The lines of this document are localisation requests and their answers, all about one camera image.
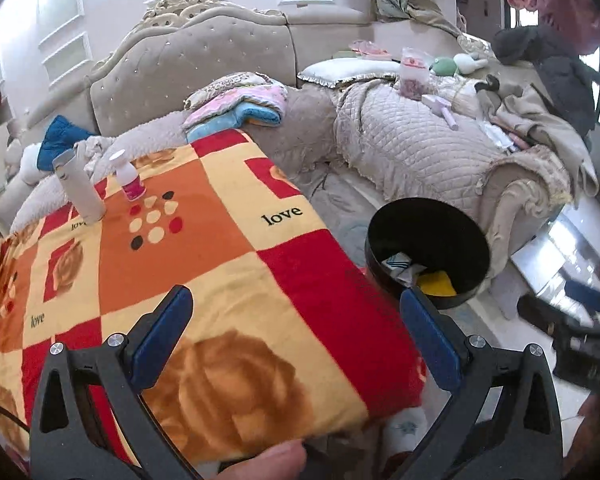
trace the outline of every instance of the black trash can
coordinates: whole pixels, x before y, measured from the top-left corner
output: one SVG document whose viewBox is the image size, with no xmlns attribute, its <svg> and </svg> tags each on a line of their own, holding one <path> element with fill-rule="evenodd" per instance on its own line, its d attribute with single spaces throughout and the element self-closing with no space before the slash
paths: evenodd
<svg viewBox="0 0 600 480">
<path fill-rule="evenodd" d="M 430 198 L 403 198 L 380 208 L 366 234 L 366 266 L 385 291 L 397 300 L 404 286 L 382 264 L 403 252 L 427 270 L 444 270 L 455 296 L 428 296 L 439 310 L 472 298 L 485 279 L 491 253 L 478 225 L 459 209 Z"/>
</svg>

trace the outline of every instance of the folded blanket stack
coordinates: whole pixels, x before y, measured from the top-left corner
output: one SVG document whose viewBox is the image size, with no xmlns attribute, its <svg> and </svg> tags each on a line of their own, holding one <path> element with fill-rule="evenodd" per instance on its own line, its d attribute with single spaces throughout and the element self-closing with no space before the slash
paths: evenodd
<svg viewBox="0 0 600 480">
<path fill-rule="evenodd" d="M 188 142 L 202 139 L 246 121 L 278 126 L 286 110 L 283 84 L 258 73 L 239 72 L 220 78 L 190 95 L 185 110 L 192 113 L 182 127 Z"/>
</svg>

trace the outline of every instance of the black cable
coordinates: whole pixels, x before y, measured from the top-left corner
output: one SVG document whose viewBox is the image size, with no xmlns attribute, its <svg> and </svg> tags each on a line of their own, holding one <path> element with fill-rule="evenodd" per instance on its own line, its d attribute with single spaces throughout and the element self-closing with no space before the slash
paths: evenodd
<svg viewBox="0 0 600 480">
<path fill-rule="evenodd" d="M 5 410 L 2 406 L 0 406 L 0 415 L 7 417 L 11 422 L 14 422 L 24 431 L 30 433 L 29 427 L 24 422 L 22 422 L 17 416 L 13 415 L 13 413 Z"/>
</svg>

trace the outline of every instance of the metal screw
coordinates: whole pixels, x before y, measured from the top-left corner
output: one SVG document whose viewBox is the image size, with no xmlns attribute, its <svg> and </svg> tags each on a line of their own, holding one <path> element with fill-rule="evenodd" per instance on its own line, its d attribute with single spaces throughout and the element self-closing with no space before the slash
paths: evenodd
<svg viewBox="0 0 600 480">
<path fill-rule="evenodd" d="M 64 350 L 64 345 L 62 343 L 53 343 L 49 349 L 49 353 L 51 355 L 58 355 L 62 350 Z"/>
<path fill-rule="evenodd" d="M 544 354 L 544 351 L 542 351 L 542 347 L 540 345 L 537 345 L 536 343 L 531 343 L 529 345 L 529 351 L 536 357 L 540 357 L 542 354 Z"/>
<path fill-rule="evenodd" d="M 481 335 L 471 335 L 469 336 L 469 344 L 474 348 L 484 348 L 487 342 Z"/>
<path fill-rule="evenodd" d="M 109 346 L 120 346 L 124 340 L 125 337 L 122 334 L 111 334 L 109 338 L 107 338 L 107 344 Z"/>
</svg>

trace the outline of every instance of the human hand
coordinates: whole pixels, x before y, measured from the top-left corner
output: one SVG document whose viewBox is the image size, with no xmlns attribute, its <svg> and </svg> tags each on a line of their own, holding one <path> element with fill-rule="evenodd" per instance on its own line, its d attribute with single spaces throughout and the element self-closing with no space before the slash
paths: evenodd
<svg viewBox="0 0 600 480">
<path fill-rule="evenodd" d="M 305 463 L 302 441 L 291 440 L 271 447 L 255 458 L 232 465 L 214 480 L 296 480 Z"/>
</svg>

